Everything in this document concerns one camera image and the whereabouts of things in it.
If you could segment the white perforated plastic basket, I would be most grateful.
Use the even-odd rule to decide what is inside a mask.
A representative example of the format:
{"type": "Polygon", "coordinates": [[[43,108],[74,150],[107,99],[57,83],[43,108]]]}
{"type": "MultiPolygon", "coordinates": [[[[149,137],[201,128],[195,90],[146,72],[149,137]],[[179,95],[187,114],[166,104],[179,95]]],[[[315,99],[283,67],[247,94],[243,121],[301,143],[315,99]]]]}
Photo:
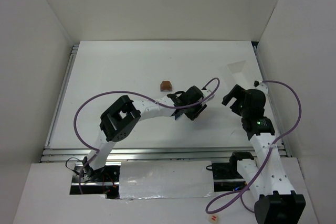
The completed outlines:
{"type": "Polygon", "coordinates": [[[226,91],[230,91],[236,84],[246,90],[252,89],[254,82],[262,79],[258,67],[253,67],[246,60],[221,66],[219,73],[226,91]]]}

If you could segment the brown wedge wood block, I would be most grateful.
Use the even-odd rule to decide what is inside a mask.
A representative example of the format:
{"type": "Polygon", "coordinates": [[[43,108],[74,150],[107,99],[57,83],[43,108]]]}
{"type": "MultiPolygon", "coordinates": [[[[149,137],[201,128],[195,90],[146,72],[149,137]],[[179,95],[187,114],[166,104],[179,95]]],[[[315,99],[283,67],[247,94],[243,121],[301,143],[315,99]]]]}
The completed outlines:
{"type": "Polygon", "coordinates": [[[161,82],[160,87],[172,87],[172,84],[170,81],[165,80],[161,82]]]}

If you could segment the brown arch wood block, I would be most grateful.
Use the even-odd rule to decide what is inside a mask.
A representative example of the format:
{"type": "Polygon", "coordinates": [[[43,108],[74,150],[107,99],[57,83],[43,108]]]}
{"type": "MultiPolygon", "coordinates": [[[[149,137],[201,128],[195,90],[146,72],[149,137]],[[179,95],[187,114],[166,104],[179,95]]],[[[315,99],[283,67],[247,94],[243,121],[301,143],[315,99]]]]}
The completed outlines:
{"type": "Polygon", "coordinates": [[[160,91],[161,92],[171,92],[172,91],[172,87],[160,87],[160,91]]]}

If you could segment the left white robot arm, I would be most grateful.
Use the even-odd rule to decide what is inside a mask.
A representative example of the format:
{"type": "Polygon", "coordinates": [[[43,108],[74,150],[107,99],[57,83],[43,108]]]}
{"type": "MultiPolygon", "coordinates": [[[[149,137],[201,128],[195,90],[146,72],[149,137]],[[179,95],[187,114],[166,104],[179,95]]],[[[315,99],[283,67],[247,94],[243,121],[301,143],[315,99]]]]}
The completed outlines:
{"type": "Polygon", "coordinates": [[[79,141],[91,149],[90,153],[82,160],[83,168],[74,172],[79,178],[86,176],[90,181],[99,180],[104,173],[107,158],[115,144],[126,139],[140,121],[158,117],[178,119],[183,114],[190,120],[194,120],[207,107],[206,102],[214,97],[211,91],[205,88],[199,89],[196,86],[190,87],[187,91],[167,94],[157,100],[135,92],[125,91],[124,95],[101,114],[98,138],[91,146],[82,139],[78,132],[79,113],[90,101],[114,93],[114,91],[106,92],[90,98],[75,113],[74,132],[79,141]]]}

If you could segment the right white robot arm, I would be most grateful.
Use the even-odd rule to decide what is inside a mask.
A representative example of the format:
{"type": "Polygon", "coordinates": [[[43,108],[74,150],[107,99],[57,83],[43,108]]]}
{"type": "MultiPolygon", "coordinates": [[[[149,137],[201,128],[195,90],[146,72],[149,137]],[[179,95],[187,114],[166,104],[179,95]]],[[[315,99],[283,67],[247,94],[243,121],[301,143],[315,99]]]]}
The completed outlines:
{"type": "Polygon", "coordinates": [[[275,129],[271,119],[264,115],[267,92],[262,84],[248,90],[235,85],[224,96],[223,105],[235,99],[230,109],[241,117],[242,127],[257,155],[253,158],[248,152],[234,152],[230,164],[234,173],[250,184],[257,223],[298,223],[306,200],[296,193],[282,165],[274,142],[275,129]]]}

